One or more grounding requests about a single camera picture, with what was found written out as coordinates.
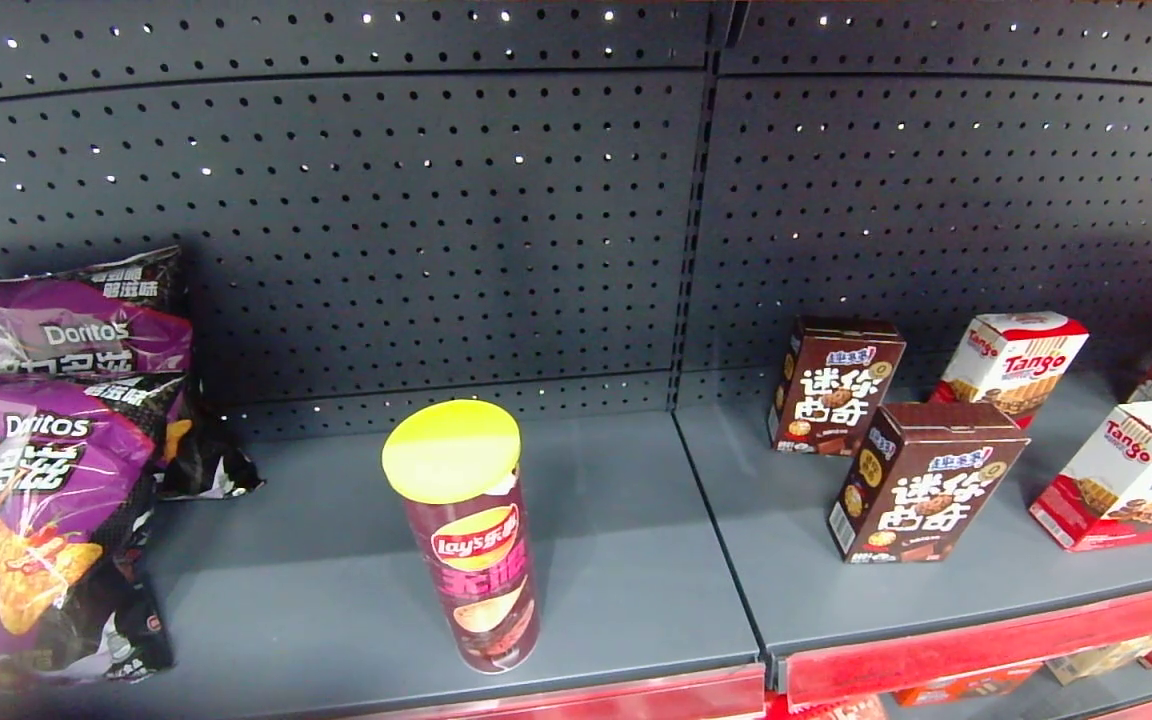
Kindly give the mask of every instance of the tortilla chip image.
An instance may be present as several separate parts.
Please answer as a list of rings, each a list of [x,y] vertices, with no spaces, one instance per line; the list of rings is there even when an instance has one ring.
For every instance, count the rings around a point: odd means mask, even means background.
[[[168,437],[162,444],[162,460],[170,462],[180,453],[180,438],[183,438],[189,430],[194,429],[194,420],[175,420],[168,423]]]
[[[469,632],[488,632],[495,626],[503,623],[509,611],[513,611],[513,606],[518,601],[522,588],[525,586],[526,579],[523,579],[511,592],[488,598],[488,600],[462,605],[453,611],[452,615],[456,619],[456,624],[462,626]]]
[[[0,520],[0,620],[13,635],[33,629],[38,617],[101,555],[94,543],[69,543],[62,536],[36,544],[15,535]]]

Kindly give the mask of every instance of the chip bag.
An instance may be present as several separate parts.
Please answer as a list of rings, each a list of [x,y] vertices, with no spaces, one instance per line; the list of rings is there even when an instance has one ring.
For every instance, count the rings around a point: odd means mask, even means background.
[[[180,374],[0,376],[0,689],[172,665],[134,577]]]
[[[179,247],[65,273],[0,279],[0,374],[185,372],[194,329],[185,318]],[[260,487],[250,458],[196,382],[169,415],[159,497],[235,497]]]

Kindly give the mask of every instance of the metal shelf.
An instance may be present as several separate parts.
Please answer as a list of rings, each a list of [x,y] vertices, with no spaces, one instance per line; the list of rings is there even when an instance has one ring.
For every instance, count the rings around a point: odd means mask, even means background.
[[[382,434],[257,444],[270,478],[233,503],[165,507],[151,577],[170,673],[0,717],[371,712],[753,662],[758,644],[668,414],[530,420],[524,484],[541,591],[535,654],[502,675],[454,650]]]
[[[890,720],[1053,720],[1091,717],[1152,702],[1152,670],[1132,662],[1114,673],[1062,687],[1046,669],[1015,692],[942,705],[901,707],[882,697]]]
[[[938,564],[842,564],[826,509],[849,460],[768,450],[763,402],[684,407],[677,420],[756,628],[768,652],[786,657],[1152,589],[1152,546],[1070,555],[1026,511],[1113,397],[1101,377],[1066,378],[1018,465]]]

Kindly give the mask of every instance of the maroon can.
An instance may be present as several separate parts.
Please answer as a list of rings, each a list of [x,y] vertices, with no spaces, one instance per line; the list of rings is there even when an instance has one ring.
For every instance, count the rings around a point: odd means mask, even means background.
[[[381,450],[456,646],[482,673],[516,667],[540,632],[521,447],[503,409],[453,400],[402,420]]]

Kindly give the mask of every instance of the white and red box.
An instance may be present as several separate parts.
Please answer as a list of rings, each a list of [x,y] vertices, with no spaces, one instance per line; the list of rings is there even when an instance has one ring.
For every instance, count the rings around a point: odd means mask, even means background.
[[[977,314],[931,401],[991,402],[1028,427],[1085,342],[1061,313]]]
[[[1029,514],[1064,550],[1152,543],[1152,402],[1115,407]]]

